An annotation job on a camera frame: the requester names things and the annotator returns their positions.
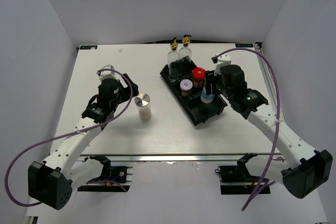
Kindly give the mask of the red-lid brown sauce jar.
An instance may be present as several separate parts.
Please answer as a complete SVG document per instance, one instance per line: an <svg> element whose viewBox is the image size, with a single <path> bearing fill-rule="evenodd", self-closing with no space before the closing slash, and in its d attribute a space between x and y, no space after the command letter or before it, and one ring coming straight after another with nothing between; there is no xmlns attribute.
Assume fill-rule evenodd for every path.
<svg viewBox="0 0 336 224"><path fill-rule="evenodd" d="M205 69L196 67L192 70L192 83L196 89L202 88L205 81Z"/></svg>

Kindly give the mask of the blue-label spice shaker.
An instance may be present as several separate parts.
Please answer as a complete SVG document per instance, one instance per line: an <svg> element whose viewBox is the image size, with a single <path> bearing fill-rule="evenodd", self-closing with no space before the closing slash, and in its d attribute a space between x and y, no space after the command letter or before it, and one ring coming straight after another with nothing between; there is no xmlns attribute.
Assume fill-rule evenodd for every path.
<svg viewBox="0 0 336 224"><path fill-rule="evenodd" d="M209 104L213 101L215 98L214 94L206 94L206 89L203 88L202 93L201 93L201 101L205 104Z"/></svg>

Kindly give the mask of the silver-lid dark spice jar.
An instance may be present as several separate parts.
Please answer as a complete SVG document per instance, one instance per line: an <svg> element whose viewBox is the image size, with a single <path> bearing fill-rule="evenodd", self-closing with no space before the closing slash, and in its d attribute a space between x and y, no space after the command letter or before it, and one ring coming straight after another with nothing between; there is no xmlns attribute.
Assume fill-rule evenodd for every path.
<svg viewBox="0 0 336 224"><path fill-rule="evenodd" d="M181 95L187 97L191 94L193 88L193 83L189 79L183 79L180 82Z"/></svg>

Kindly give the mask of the silver-lid white powder jar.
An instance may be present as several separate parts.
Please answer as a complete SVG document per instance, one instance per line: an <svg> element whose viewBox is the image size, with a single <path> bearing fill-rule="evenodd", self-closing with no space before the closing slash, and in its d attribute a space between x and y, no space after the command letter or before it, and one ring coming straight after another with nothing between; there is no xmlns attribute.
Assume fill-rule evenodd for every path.
<svg viewBox="0 0 336 224"><path fill-rule="evenodd" d="M138 109L139 117L142 121L147 121L152 117L150 96L146 93L139 93L134 98L134 103Z"/></svg>

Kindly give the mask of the dark sauce glass bottle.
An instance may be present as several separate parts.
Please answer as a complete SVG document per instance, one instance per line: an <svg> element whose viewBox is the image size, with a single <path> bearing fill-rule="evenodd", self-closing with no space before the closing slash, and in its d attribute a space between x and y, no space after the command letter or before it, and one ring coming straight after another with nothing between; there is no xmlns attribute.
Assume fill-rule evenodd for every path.
<svg viewBox="0 0 336 224"><path fill-rule="evenodd" d="M191 62L192 51L189 47L191 35L185 34L182 39L182 48L179 50L179 75L182 76L188 70Z"/></svg>

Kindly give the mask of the clear glass oil bottle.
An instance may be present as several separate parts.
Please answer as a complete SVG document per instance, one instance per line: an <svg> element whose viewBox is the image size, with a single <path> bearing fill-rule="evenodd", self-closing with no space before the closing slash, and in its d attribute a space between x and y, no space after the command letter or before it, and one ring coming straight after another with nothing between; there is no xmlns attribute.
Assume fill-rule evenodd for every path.
<svg viewBox="0 0 336 224"><path fill-rule="evenodd" d="M174 37L172 42L170 43L171 51L167 54L167 65L169 67L169 78L172 81L175 81L179 75L178 71L178 60L179 60L179 53L178 53L178 43L176 42L177 38Z"/></svg>

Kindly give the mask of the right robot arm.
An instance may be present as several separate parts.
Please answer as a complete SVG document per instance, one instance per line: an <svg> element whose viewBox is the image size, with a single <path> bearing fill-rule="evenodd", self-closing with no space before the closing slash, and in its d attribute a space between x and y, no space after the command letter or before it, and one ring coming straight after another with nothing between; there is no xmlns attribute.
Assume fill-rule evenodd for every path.
<svg viewBox="0 0 336 224"><path fill-rule="evenodd" d="M268 100L248 88L240 66L227 65L219 68L219 73L206 71L204 88L206 94L222 94L232 109L259 129L283 155L284 162L271 161L266 178L283 184L299 199L329 179L332 155L326 150L317 151L277 119Z"/></svg>

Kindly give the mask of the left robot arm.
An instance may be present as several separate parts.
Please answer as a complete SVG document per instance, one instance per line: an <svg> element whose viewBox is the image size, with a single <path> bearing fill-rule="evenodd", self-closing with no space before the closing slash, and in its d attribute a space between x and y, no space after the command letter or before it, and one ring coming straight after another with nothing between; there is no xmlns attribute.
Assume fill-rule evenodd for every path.
<svg viewBox="0 0 336 224"><path fill-rule="evenodd" d="M28 168L28 194L43 204L60 210L69 201L74 190L94 180L104 182L111 176L111 162L102 155L91 155L75 166L82 152L107 124L116 118L118 105L131 103L139 93L138 86L124 73L124 87L113 73L98 71L101 81L81 115L73 136L64 141L41 162L32 162Z"/></svg>

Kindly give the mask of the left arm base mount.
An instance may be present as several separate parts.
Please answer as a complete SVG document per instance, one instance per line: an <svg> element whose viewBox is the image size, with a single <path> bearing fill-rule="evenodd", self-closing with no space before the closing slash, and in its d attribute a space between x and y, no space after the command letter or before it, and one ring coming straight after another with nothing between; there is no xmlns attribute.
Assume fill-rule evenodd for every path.
<svg viewBox="0 0 336 224"><path fill-rule="evenodd" d="M132 182L133 167L107 161L104 156L86 157L84 163L98 162L102 166L99 177L90 179L88 184L80 186L77 191L95 193L126 193Z"/></svg>

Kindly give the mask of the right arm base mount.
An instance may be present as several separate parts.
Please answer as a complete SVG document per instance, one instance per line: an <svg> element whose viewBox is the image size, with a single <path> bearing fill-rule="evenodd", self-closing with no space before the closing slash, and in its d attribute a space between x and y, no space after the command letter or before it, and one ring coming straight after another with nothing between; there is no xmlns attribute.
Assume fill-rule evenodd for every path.
<svg viewBox="0 0 336 224"><path fill-rule="evenodd" d="M220 193L222 195L249 195L260 180L259 176L252 176L246 168L246 163L257 156L248 153L237 161L235 165L222 165L214 170L219 176Z"/></svg>

